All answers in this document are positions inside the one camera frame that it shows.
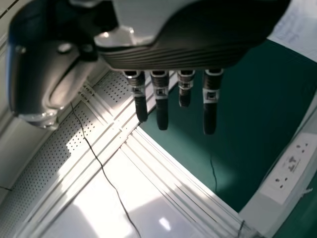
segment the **black cable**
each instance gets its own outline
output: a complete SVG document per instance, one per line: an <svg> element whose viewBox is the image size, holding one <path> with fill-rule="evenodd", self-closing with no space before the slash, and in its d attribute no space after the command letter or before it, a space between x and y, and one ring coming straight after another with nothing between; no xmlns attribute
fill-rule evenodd
<svg viewBox="0 0 317 238"><path fill-rule="evenodd" d="M14 7L14 5L20 0L15 0L1 15L0 15L0 19L4 17L4 15L7 14L7 12Z"/></svg>
<svg viewBox="0 0 317 238"><path fill-rule="evenodd" d="M2 186L0 186L0 188L2 188L2 189L4 189L4 190L12 191L12 189L7 188L7 187L2 187Z"/></svg>
<svg viewBox="0 0 317 238"><path fill-rule="evenodd" d="M240 238L240 235L241 235L241 232L242 232L242 228L243 228L245 222L246 222L246 221L243 220L243 222L241 223L240 229L239 229L239 231L238 231L238 237L237 237L237 238Z"/></svg>
<svg viewBox="0 0 317 238"><path fill-rule="evenodd" d="M216 193L217 192L217 187L218 187L218 182L217 182L217 177L216 177L216 174L215 174L215 171L214 171L214 167L213 167L213 164L212 164L212 158L210 158L210 165L211 165L211 168L212 168L212 174L213 174L214 183L215 183L214 192Z"/></svg>
<svg viewBox="0 0 317 238"><path fill-rule="evenodd" d="M121 203L121 206L122 206L122 208L123 208L123 210L124 210L124 212L125 212L125 215L127 216L128 220L129 220L129 222L130 222L131 225L134 227L134 229L135 229L135 231L137 232L138 236L141 238L141 234L140 234L138 228L135 226L135 224L134 224L133 221L131 220L128 211L126 210L125 206L123 205L123 202L122 202L122 200L121 200L121 197L120 197L120 194L119 194L119 192L118 192L118 189L117 189L117 188L110 182L110 180L108 179L108 177L107 177L107 175L106 175L106 173L105 173L103 164L102 164L101 161L98 159L98 157L97 157L97 155L95 154L93 148L91 147L89 141L87 140L87 138L86 138L86 136L85 136L84 127L83 127L83 125L82 125L80 119L79 119L79 118L77 117L77 115L75 114L73 104L70 103L70 105L71 105L71 110L72 110L74 116L75 116L75 117L77 118L77 120L79 121L80 127L81 127L81 129L82 129L82 131L83 131L83 136L84 136L85 141L87 142L87 144L88 144L88 146L89 146L91 152L94 154L96 160L99 162L99 164L100 164L100 166L101 166L101 169L102 169L102 171L103 171L103 174L104 174L105 178L107 179L108 183L109 183L109 184L111 185L111 187L113 187L113 189L116 191L117 196L118 196L118 198L119 198L119 201L120 201L120 203Z"/></svg>

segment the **perforated metal panel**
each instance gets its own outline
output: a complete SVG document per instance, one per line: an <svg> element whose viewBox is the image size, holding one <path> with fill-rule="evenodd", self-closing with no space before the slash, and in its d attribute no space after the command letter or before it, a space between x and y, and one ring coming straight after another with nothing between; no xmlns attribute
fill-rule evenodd
<svg viewBox="0 0 317 238"><path fill-rule="evenodd" d="M84 103L75 107L75 113L81 120L86 137L94 141L100 136L102 124ZM27 216L33 201L49 188L49 184L58 178L58 171L68 161L75 163L88 149L83 140L80 124L73 113L61 123L47 142L31 160L13 186L0 208L0 237L10 237L18 221Z"/></svg>
<svg viewBox="0 0 317 238"><path fill-rule="evenodd" d="M119 108L131 96L127 80L116 71L109 71L93 89L113 109Z"/></svg>

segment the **green desk mat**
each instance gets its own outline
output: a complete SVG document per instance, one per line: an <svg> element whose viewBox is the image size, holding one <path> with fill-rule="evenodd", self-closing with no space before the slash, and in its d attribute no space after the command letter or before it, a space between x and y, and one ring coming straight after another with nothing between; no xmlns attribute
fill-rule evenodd
<svg viewBox="0 0 317 238"><path fill-rule="evenodd" d="M316 75L315 62L266 41L225 71L214 135L203 133L202 72L189 108L179 107L177 88L170 92L167 131L158 129L155 110L141 128L239 212L300 124Z"/></svg>

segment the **robotic hand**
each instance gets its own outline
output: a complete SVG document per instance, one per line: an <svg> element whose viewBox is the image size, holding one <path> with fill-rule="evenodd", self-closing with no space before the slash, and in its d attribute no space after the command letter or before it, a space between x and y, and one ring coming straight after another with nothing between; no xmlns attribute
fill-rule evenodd
<svg viewBox="0 0 317 238"><path fill-rule="evenodd" d="M151 71L160 129L168 126L169 71L180 105L204 74L204 132L213 134L223 69L262 43L289 0L34 0L13 18L7 93L16 117L46 129L76 96L98 57L123 71L140 122L147 120L144 70Z"/></svg>

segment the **power outlet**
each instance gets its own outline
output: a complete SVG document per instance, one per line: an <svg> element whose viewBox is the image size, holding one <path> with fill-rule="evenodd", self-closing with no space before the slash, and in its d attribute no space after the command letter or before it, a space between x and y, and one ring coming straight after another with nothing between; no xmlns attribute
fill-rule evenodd
<svg viewBox="0 0 317 238"><path fill-rule="evenodd" d="M299 143L295 145L295 151L298 154L302 155L308 149L309 145L310 145L309 141L300 141Z"/></svg>
<svg viewBox="0 0 317 238"><path fill-rule="evenodd" d="M275 176L272 177L273 181L271 185L280 191L283 191L289 181L288 175L285 174L275 174Z"/></svg>
<svg viewBox="0 0 317 238"><path fill-rule="evenodd" d="M316 147L317 135L299 134L263 183L260 193L283 204L303 174Z"/></svg>

